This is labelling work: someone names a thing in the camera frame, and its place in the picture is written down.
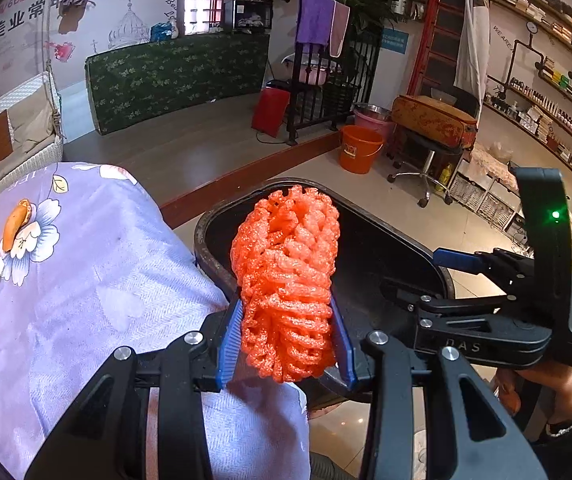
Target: black metal railing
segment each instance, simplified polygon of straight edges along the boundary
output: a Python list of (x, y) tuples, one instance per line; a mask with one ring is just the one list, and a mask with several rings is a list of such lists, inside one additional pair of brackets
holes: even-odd
[(381, 29), (358, 34), (349, 25), (341, 54), (332, 57), (328, 46), (295, 43), (290, 105), (287, 113), (288, 144), (297, 143), (297, 131), (313, 124), (337, 122), (352, 114), (352, 105), (368, 102), (381, 46)]

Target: human hand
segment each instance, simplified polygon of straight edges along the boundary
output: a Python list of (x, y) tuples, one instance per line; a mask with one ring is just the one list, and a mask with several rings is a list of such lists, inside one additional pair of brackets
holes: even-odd
[(549, 424), (572, 422), (572, 367), (555, 361), (539, 362), (527, 370), (498, 368), (495, 374), (499, 400), (511, 415), (519, 412), (522, 403), (515, 391), (517, 375), (532, 383), (542, 384), (556, 393), (555, 411)]

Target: tiled floor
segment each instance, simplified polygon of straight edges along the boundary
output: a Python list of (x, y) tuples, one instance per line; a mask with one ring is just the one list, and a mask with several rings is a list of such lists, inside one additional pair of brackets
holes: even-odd
[[(333, 189), (348, 200), (368, 210), (430, 250), (445, 247), (461, 251), (490, 251), (494, 247), (510, 250), (511, 241), (499, 231), (461, 205), (445, 205), (435, 196), (426, 209), (416, 204), (421, 196), (418, 180), (400, 179), (389, 184), (390, 161), (384, 156), (376, 160), (365, 175), (343, 170), (338, 163), (338, 152), (329, 152), (309, 160), (280, 176), (306, 178)], [(175, 230), (192, 248), (192, 234), (196, 219)], [(498, 288), (483, 276), (471, 276), (452, 271), (457, 297), (490, 296), (500, 294)], [(482, 377), (489, 379), (494, 370), (476, 367)], [(415, 428), (424, 427), (421, 390), (413, 392), (415, 399)], [(368, 404), (345, 402), (335, 410), (310, 421), (311, 450), (325, 454), (357, 476), (361, 466), (363, 446), (368, 426)]]
[[(246, 164), (287, 149), (251, 128), (259, 94), (196, 105), (100, 136), (89, 133), (64, 145), (64, 160), (126, 168), (159, 205), (197, 189)], [(300, 132), (300, 141), (329, 130)], [(279, 139), (287, 138), (282, 124)]]

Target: blue sign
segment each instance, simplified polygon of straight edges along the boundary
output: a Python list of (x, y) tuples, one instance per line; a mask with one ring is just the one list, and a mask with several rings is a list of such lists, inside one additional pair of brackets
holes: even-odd
[(401, 30), (394, 30), (392, 28), (385, 28), (381, 35), (381, 48), (405, 54), (406, 47), (408, 46), (408, 34)]

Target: orange bucket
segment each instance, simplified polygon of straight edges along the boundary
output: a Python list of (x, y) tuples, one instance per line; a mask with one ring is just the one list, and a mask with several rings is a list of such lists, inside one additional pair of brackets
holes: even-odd
[(363, 126), (344, 126), (341, 133), (341, 167), (351, 173), (368, 173), (375, 156), (384, 145), (384, 137)]

